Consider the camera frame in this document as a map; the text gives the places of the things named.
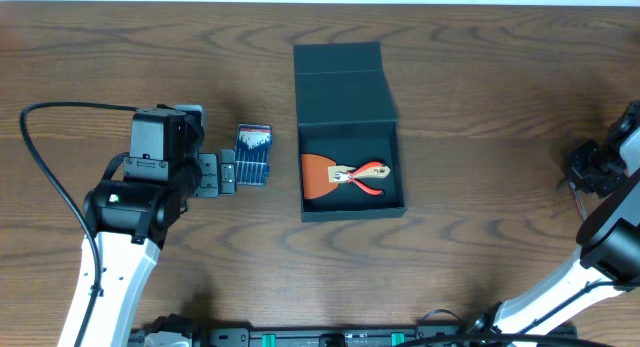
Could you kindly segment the orange scraper wooden handle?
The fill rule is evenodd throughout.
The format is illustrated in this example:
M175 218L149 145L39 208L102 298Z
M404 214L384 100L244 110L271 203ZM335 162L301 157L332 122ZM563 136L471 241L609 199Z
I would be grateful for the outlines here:
M385 179L391 169L382 162L371 161L356 168L338 165L334 160L304 153L300 156L303 198L314 200L330 194L342 184L352 184L371 196L381 196L384 191L374 189L362 182L363 179Z

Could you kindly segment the red handled pliers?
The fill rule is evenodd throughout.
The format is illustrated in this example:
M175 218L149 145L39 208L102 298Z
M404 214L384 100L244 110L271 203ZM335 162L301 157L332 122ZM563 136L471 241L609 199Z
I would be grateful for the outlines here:
M361 167L349 167L336 165L328 168L329 181L339 184L353 184L361 191L371 196L381 196L382 189L375 189L364 183L365 180L385 179L390 173L390 168L377 161L368 162Z

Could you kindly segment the small steel claw hammer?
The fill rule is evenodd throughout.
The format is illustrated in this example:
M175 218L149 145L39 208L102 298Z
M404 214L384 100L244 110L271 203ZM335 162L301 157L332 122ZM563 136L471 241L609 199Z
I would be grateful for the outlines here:
M581 221L584 222L587 219L588 215L584 203L579 195L576 184L568 179L562 179L558 183L557 190L561 191L563 189L568 189L571 192L578 215L580 216Z

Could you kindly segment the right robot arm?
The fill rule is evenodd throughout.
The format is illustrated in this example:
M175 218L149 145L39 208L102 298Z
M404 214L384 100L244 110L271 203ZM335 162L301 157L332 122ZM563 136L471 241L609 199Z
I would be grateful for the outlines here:
M564 183L582 218L577 248L529 291L479 317L473 332L545 335L593 304L639 287L639 102L601 144L571 152Z

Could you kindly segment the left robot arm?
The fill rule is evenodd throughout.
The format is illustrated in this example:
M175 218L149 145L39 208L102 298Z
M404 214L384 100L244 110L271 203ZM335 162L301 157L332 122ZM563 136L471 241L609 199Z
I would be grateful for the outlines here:
M89 234L60 345L126 345L169 227L189 199L235 193L233 153L201 152L205 127L200 105L135 112L129 151L85 197Z

